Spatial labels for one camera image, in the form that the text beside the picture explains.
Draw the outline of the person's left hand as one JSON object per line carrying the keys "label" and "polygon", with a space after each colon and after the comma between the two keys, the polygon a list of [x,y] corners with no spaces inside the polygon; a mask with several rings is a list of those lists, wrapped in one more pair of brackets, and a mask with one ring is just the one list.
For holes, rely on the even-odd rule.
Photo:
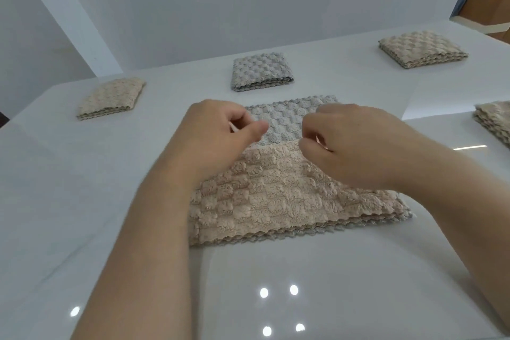
{"label": "person's left hand", "polygon": [[150,173],[194,189],[225,171],[253,144],[233,139],[236,120],[256,121],[245,107],[231,101],[206,99],[192,104]]}

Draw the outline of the person's right hand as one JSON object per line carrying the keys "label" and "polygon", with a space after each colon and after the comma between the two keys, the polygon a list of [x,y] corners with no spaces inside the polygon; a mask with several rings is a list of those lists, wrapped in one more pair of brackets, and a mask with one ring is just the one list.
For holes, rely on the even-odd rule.
{"label": "person's right hand", "polygon": [[355,188],[401,190],[415,136],[386,111],[355,104],[322,105],[302,121],[302,138],[316,137],[334,155],[316,166]]}

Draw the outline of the large beige textured cloth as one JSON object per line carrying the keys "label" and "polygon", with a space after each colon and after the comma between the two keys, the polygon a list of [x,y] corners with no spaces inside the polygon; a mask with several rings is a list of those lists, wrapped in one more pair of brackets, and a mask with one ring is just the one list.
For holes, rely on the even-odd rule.
{"label": "large beige textured cloth", "polygon": [[356,189],[306,160],[297,140],[247,149],[192,193],[191,247],[279,240],[412,218],[400,195]]}

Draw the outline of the person's left forearm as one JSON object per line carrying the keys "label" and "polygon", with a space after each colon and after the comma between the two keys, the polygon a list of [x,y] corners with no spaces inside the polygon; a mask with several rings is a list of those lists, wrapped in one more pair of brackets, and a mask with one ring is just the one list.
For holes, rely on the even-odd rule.
{"label": "person's left forearm", "polygon": [[196,185],[174,162],[151,168],[71,340],[192,340],[188,209]]}

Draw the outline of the person's right forearm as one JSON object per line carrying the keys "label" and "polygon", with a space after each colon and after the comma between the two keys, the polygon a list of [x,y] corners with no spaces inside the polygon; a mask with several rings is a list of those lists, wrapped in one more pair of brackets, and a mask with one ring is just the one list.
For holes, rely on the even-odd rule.
{"label": "person's right forearm", "polygon": [[403,165],[391,184],[431,214],[510,330],[510,184],[400,120],[385,130]]}

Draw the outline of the large grey textured cloth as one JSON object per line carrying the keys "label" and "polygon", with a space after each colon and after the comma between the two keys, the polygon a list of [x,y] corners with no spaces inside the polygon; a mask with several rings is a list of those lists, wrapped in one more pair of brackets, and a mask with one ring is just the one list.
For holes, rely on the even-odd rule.
{"label": "large grey textured cloth", "polygon": [[269,124],[268,131],[257,146],[285,143],[301,138],[303,117],[315,112],[319,106],[330,103],[338,103],[334,95],[310,96],[247,106],[246,109],[254,120],[265,120]]}

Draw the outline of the small grey textured cloth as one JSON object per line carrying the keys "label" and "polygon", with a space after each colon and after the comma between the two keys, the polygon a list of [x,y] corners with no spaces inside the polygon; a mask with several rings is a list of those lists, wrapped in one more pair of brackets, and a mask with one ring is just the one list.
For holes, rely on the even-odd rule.
{"label": "small grey textured cloth", "polygon": [[231,89],[245,92],[294,82],[288,60],[281,52],[261,53],[233,60]]}

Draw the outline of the small beige textured cloth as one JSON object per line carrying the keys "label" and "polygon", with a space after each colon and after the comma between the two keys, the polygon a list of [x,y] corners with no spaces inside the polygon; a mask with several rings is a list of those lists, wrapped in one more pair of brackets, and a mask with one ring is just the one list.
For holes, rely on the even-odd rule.
{"label": "small beige textured cloth", "polygon": [[510,100],[475,105],[473,117],[510,149]]}
{"label": "small beige textured cloth", "polygon": [[469,57],[460,46],[433,31],[414,31],[379,40],[379,48],[404,69],[462,61]]}
{"label": "small beige textured cloth", "polygon": [[108,116],[134,109],[146,81],[140,78],[120,78],[99,85],[78,107],[80,121]]}

